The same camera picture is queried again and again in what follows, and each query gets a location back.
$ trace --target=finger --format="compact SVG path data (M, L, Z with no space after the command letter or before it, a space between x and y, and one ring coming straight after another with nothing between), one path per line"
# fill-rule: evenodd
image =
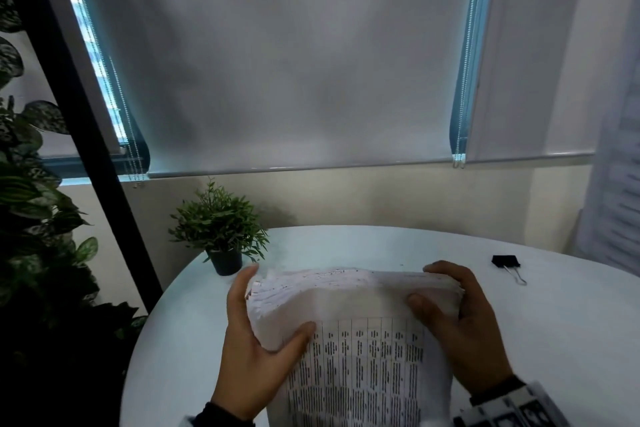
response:
M284 382L293 367L298 364L302 355L305 354L314 332L316 332L316 324L313 321L304 323L289 339L289 342L274 355L274 375L276 375L278 383Z
M411 294L407 297L406 302L415 318L427 326L443 347L459 340L458 327L444 315L444 312L434 302L419 294Z
M246 287L251 277L258 271L258 265L252 265L238 272L234 283L231 284L229 293L227 294L227 318L229 325L249 326L249 316L246 313Z
M448 275L449 277L452 277L460 282L460 286L465 289L466 296L469 300L486 301L486 297L484 296L482 287L480 287L480 284L478 284L476 276L471 270L466 267L440 260L430 265L425 265L422 270L424 272L441 273L444 275Z

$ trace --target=black plant pot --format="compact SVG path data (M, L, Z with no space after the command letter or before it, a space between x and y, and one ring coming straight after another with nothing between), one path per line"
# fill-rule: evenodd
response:
M242 268L242 253L235 250L231 252L210 252L207 250L207 255L219 275L233 275Z

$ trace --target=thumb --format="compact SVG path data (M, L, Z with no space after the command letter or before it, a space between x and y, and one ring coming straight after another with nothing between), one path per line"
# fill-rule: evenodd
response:
M415 318L427 326L443 348L446 349L451 342L456 340L458 327L444 315L444 312L434 302L419 294L411 294L406 298L406 303Z
M275 369L281 377L281 382L284 382L293 367L298 364L302 355L305 354L307 344L309 344L314 332L316 332L316 324L313 321L304 323L296 330L289 342L276 353L274 358Z

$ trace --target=left hand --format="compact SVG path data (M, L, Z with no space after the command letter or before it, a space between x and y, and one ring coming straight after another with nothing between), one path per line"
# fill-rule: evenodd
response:
M275 397L316 331L315 323L304 323L275 353L260 345L253 335L244 298L257 270L257 264L240 270L227 295L227 333L218 382L211 397L212 403L242 421L255 418Z

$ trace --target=sleeve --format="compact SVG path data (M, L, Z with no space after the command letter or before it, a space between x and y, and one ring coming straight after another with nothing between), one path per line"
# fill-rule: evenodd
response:
M242 421L215 403L208 402L196 417L187 417L180 427L253 427L252 421Z
M471 405L453 419L454 427L570 427L538 382L527 385L517 376L471 397Z

